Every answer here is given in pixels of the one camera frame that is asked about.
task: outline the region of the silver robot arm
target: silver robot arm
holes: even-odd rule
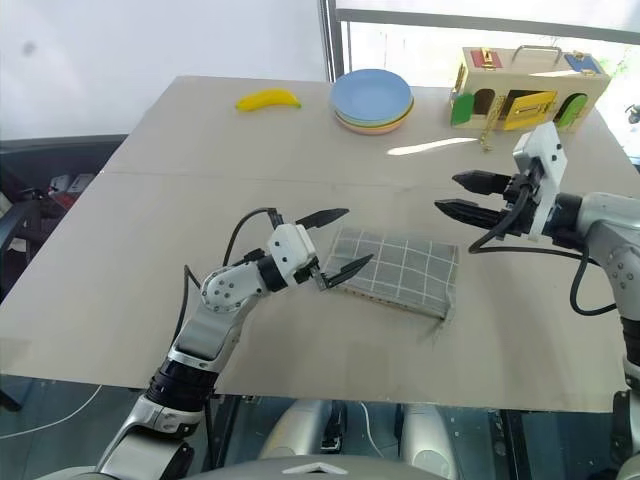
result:
[[[615,308],[620,313],[626,344],[623,366],[631,390],[614,397],[611,447],[613,458],[622,464],[640,453],[640,199],[609,193],[584,197],[560,193],[566,157],[553,123],[524,135],[513,153],[520,170],[516,175],[470,171],[453,177],[473,193],[502,194],[507,209],[495,212],[464,200],[442,200],[436,206],[456,220],[490,230],[470,247],[471,253],[554,253],[581,259],[581,269],[591,261],[606,272],[615,304],[583,311],[575,299],[576,280],[571,301],[574,310],[583,315]],[[555,245],[578,250],[582,255],[541,248],[483,247],[489,240],[507,234],[527,235],[530,240],[549,236]],[[576,275],[578,281],[580,278],[581,274]]]
[[[295,225],[277,225],[268,242],[270,254],[255,250],[204,280],[195,314],[105,450],[97,474],[119,480],[182,478],[193,457],[184,439],[196,430],[215,381],[240,339],[244,320],[258,301],[310,277],[321,290],[331,288],[355,275],[371,258],[352,262],[332,278],[320,272],[307,228],[322,226],[347,211],[321,211]]]

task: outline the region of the gray checkered cloth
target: gray checkered cloth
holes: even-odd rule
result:
[[[459,252],[455,245],[420,234],[374,233],[343,227],[333,243],[326,272],[365,255],[371,261],[340,288],[413,312],[448,319],[455,305]]]

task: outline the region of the stack of plates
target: stack of plates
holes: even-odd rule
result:
[[[336,80],[331,90],[336,119],[363,135],[382,135],[411,113],[413,95],[407,82],[386,70],[356,70]]]

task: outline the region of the yellow banana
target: yellow banana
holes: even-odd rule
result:
[[[261,90],[236,102],[236,108],[243,112],[250,112],[270,105],[291,105],[298,108],[302,106],[296,96],[284,88]]]

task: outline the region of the table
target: table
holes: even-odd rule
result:
[[[303,107],[234,110],[240,96],[274,86],[296,92]],[[331,118],[329,88],[178,78],[0,305],[2,373],[146,386],[175,327],[182,265],[199,278],[218,267],[231,229],[252,208],[276,206],[293,220],[348,207],[344,222],[429,232],[461,247],[481,234],[442,215],[433,201],[502,206],[499,197],[474,198],[450,177],[473,168],[513,173],[520,133],[493,135],[489,154],[468,142],[393,156],[393,148],[478,132],[447,126],[446,89],[416,88],[406,125],[381,137],[358,136]],[[569,157],[564,190],[638,195],[640,177],[597,112],[562,141]],[[320,254],[337,228],[312,232]],[[265,221],[251,222],[235,252],[264,246],[268,235]],[[576,267],[555,257],[464,253],[457,314],[444,325],[339,292],[318,293],[310,283],[279,292],[248,318],[217,389],[608,411],[613,392],[624,387],[621,328],[615,312],[572,312]],[[581,298],[585,306],[610,302],[604,274],[587,275]]]

